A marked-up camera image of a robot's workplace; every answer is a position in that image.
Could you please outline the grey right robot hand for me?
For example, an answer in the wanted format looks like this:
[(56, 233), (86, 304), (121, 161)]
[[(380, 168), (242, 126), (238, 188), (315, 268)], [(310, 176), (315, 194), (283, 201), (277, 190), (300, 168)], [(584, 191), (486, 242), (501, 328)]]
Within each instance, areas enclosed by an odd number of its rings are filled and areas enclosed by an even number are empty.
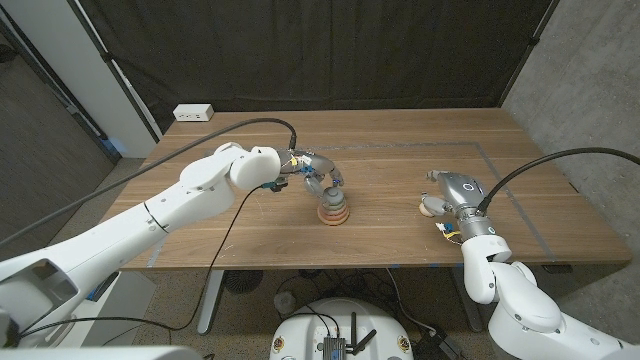
[(423, 215), (452, 214), (463, 241), (480, 235), (496, 234), (491, 220), (478, 212), (485, 196), (479, 182), (469, 175), (437, 170), (429, 171), (426, 178), (438, 185), (442, 198), (423, 193), (419, 206)]

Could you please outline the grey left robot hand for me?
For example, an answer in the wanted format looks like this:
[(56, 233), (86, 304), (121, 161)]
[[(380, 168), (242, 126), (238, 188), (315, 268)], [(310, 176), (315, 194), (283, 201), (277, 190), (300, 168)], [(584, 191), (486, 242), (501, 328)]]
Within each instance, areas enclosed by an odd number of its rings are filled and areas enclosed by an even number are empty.
[(278, 150), (280, 173), (275, 180), (277, 186), (284, 187), (292, 175), (303, 176), (305, 189), (316, 197), (322, 197), (325, 188), (322, 181), (326, 175), (331, 178), (331, 187), (342, 187), (344, 180), (335, 163), (322, 155), (295, 149)]

